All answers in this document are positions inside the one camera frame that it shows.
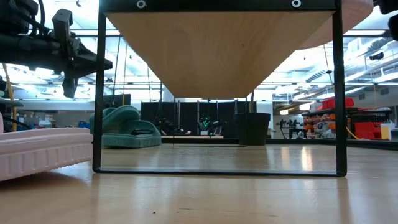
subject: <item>red toolbox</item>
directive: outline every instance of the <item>red toolbox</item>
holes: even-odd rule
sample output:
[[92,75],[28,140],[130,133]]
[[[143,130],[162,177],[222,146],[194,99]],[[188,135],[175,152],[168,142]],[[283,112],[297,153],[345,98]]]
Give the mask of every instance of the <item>red toolbox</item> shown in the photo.
[[355,125],[355,135],[360,139],[381,139],[381,122],[357,122]]

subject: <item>fluorescent light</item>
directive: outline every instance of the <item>fluorescent light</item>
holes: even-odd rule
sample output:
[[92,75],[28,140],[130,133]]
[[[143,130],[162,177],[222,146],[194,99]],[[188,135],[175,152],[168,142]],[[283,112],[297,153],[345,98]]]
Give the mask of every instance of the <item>fluorescent light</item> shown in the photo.
[[293,99],[299,100],[299,99],[302,99],[302,98],[306,98],[306,97],[313,96],[313,95],[315,95],[315,94],[317,94],[317,93],[309,93],[309,94],[307,94],[307,93],[302,93],[302,94],[299,94],[299,95],[297,95],[297,96],[294,96]]
[[344,34],[344,36],[379,36],[383,35],[385,32],[385,30],[349,30]]
[[345,83],[345,85],[370,86],[370,85],[374,85],[374,83]]
[[46,98],[36,98],[36,99],[15,99],[20,101],[63,101],[63,102],[73,102],[73,101],[84,101],[89,102],[89,99],[46,99]]
[[332,97],[335,97],[334,93],[325,93],[320,96],[317,96],[317,99],[323,100],[323,99],[332,98]]
[[[362,90],[362,89],[364,89],[364,88],[365,88],[365,87],[359,87],[359,88],[355,88],[355,89],[353,89],[353,90],[348,90],[348,91],[346,91],[345,94],[355,93],[355,92],[357,92],[357,91],[359,91],[359,90]],[[335,94],[334,94],[334,93],[325,93],[325,94],[322,94],[322,95],[320,95],[320,96],[317,96],[317,99],[323,100],[323,99],[333,98],[333,97],[335,97]]]
[[357,74],[350,75],[350,76],[344,78],[344,82],[353,81],[354,79],[361,77],[364,74],[365,74],[364,72],[358,72]]
[[314,103],[314,102],[316,102],[316,100],[293,100],[293,102],[302,102],[302,103],[310,102],[310,103]]
[[359,90],[363,90],[365,87],[359,87],[359,88],[355,88],[355,89],[353,89],[353,90],[348,90],[348,91],[346,91],[346,94],[351,94],[351,93],[355,93],[355,92],[357,92],[357,91],[359,91]]
[[[77,36],[79,35],[98,35],[98,30],[70,30],[71,32],[74,32]],[[105,32],[105,35],[120,35],[120,32],[118,30],[107,30]]]
[[312,102],[312,103],[306,103],[306,104],[300,105],[300,110],[302,110],[302,111],[310,110],[312,104],[314,104],[314,102]]
[[289,114],[289,110],[280,111],[280,115],[288,115],[288,114]]
[[261,83],[260,85],[291,85],[293,83]]
[[398,72],[394,72],[394,73],[387,74],[387,75],[382,75],[379,78],[375,78],[374,82],[375,83],[380,83],[380,82],[393,80],[393,79],[396,79],[396,78],[398,78]]
[[398,85],[398,83],[378,83],[378,85],[390,85],[390,86],[394,86],[394,85]]

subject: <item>black metal frame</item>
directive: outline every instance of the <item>black metal frame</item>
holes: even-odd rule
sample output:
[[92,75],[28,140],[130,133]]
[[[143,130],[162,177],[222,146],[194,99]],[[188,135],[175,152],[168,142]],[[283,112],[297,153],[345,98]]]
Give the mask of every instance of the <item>black metal frame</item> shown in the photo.
[[[344,177],[347,174],[345,84],[343,61],[343,19],[341,0],[100,0],[98,12],[98,68],[96,74],[95,125],[93,141],[93,170],[100,173],[130,174],[191,174],[191,175],[299,175],[320,177]],[[258,171],[258,170],[190,170],[190,169],[105,169],[101,168],[102,110],[104,88],[104,62],[106,16],[105,12],[238,12],[238,11],[334,11],[333,14],[333,58],[335,63],[336,102],[336,171]]]

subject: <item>black metal table leg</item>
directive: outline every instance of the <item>black metal table leg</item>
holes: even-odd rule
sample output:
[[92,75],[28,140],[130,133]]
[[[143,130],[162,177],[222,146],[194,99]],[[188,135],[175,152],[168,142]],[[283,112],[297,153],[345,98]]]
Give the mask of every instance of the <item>black metal table leg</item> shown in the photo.
[[95,78],[95,108],[94,108],[94,141],[93,141],[93,170],[101,168],[102,150],[102,110],[104,106],[104,73],[105,73],[105,39],[106,16],[103,11],[103,0],[99,0],[98,10],[98,46],[97,73]]
[[340,176],[345,176],[347,174],[347,120],[345,111],[343,13],[341,0],[336,0],[335,2],[336,12],[333,14],[333,61],[335,64],[336,172]]

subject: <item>pipe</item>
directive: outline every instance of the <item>pipe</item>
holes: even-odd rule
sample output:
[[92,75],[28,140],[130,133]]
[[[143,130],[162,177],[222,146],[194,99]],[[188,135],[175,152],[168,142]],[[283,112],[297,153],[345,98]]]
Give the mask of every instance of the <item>pipe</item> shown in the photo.
[[[3,63],[2,67],[4,69],[4,72],[6,73],[8,95],[10,96],[10,100],[14,101],[14,94],[12,92],[12,85],[11,85],[10,77],[8,76],[7,65],[5,63]],[[17,120],[17,108],[15,106],[12,107],[12,119],[14,121]],[[17,131],[16,123],[12,123],[12,131]]]
[[349,133],[352,137],[354,137],[356,140],[361,140],[360,138],[356,137],[355,134],[353,134],[353,133],[349,130],[348,127],[346,127],[346,129],[347,129],[348,133]]

